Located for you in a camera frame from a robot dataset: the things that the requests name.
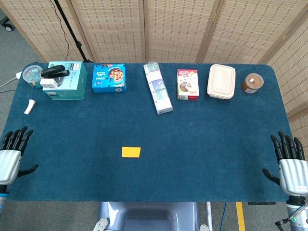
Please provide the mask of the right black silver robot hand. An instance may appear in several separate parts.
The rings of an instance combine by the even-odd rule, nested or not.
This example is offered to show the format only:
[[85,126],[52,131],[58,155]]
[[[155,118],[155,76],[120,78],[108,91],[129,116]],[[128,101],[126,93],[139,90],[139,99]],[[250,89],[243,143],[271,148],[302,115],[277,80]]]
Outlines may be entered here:
[[267,169],[262,169],[267,179],[279,185],[288,196],[308,195],[308,161],[305,159],[304,149],[300,140],[291,138],[282,131],[278,132],[280,141],[271,135],[274,145],[279,177],[276,177]]

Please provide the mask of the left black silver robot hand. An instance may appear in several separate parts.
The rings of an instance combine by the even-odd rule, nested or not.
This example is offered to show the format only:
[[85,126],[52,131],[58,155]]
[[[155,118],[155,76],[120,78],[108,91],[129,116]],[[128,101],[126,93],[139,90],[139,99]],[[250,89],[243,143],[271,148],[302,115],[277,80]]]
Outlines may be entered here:
[[21,160],[33,130],[27,126],[7,132],[0,142],[0,185],[1,187],[13,184],[17,178],[31,174],[38,168],[34,164],[29,169],[20,169]]

